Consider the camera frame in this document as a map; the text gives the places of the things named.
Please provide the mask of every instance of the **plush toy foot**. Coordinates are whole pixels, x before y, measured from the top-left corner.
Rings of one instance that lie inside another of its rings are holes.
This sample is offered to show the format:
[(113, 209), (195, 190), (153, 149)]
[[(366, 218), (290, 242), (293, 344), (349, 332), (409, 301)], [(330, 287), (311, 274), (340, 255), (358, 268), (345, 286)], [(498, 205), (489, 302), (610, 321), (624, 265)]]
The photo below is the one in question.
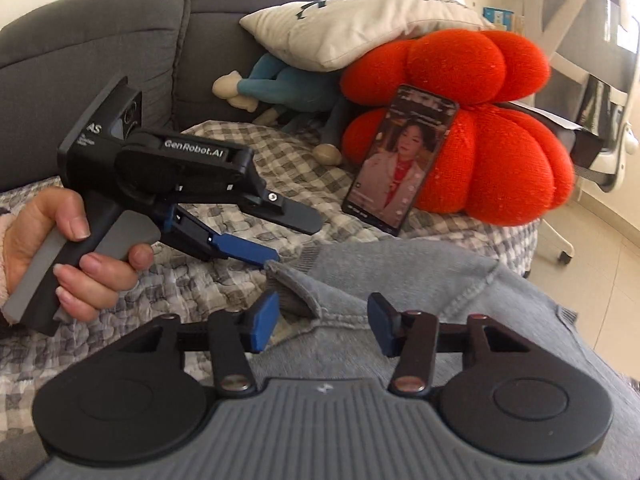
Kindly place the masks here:
[(237, 95), (235, 97), (231, 97), (226, 100), (227, 103), (232, 105), (234, 108), (240, 108), (241, 110), (246, 110), (247, 112), (253, 113), (256, 111), (258, 104), (260, 101), (255, 97), (249, 97), (246, 95)]
[(216, 79), (211, 91), (213, 95), (220, 99), (231, 99), (238, 95), (238, 83), (241, 81), (242, 76), (238, 70), (234, 70), (231, 74), (223, 75)]
[(275, 108), (269, 108), (267, 111), (258, 115), (254, 120), (254, 124), (260, 126), (271, 126), (280, 116), (280, 113)]
[(342, 162), (340, 150), (331, 144), (319, 144), (311, 154), (324, 166), (338, 166)]

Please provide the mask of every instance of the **sofa backrest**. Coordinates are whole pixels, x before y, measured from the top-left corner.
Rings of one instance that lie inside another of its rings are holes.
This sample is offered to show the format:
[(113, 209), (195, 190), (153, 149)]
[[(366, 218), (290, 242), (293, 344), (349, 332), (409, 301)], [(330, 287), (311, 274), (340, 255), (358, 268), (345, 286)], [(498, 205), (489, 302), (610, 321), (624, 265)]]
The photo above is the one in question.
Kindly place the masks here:
[(143, 124), (251, 121), (211, 93), (263, 49), (238, 24), (295, 0), (60, 0), (0, 30), (0, 192), (57, 173), (56, 149), (117, 72), (143, 91)]

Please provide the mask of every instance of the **blue plush toy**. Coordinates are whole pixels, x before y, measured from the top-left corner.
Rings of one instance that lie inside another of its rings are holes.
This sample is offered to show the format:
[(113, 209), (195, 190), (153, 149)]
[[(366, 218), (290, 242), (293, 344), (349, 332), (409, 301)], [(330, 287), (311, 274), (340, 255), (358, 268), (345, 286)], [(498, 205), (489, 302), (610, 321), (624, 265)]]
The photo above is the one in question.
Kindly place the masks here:
[(258, 102), (275, 105), (254, 123), (273, 123), (287, 109), (300, 112), (282, 129), (295, 133), (319, 112), (329, 112), (326, 123), (318, 128), (320, 145), (313, 155), (326, 166), (340, 164), (340, 140), (350, 122), (350, 104), (340, 93), (341, 71), (308, 72), (289, 66), (271, 54), (264, 54), (248, 79), (234, 71), (213, 83), (215, 96), (236, 108), (254, 112)]

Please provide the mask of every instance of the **round black disc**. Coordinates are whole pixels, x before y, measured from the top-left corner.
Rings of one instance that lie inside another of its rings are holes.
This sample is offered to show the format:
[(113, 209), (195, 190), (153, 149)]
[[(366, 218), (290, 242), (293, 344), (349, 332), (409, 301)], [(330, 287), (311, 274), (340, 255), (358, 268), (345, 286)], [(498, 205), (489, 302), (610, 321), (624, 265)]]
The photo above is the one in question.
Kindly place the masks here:
[(207, 409), (202, 387), (144, 357), (118, 355), (45, 384), (33, 421), (46, 446), (78, 462), (116, 465), (167, 452), (188, 437)]
[(555, 462), (585, 453), (604, 438), (613, 414), (609, 396), (594, 379), (559, 360), (526, 353), (456, 375), (443, 387), (439, 409), (463, 440), (516, 462)]

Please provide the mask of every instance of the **tile floor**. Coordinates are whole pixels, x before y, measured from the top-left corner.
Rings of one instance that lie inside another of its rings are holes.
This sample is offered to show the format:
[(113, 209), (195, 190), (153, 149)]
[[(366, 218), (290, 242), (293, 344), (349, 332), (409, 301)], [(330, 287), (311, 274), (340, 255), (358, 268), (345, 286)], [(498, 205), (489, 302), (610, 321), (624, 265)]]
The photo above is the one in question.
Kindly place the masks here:
[(617, 371), (640, 378), (640, 248), (575, 202), (546, 220), (575, 248), (568, 266), (542, 226), (529, 279), (578, 312), (578, 331)]

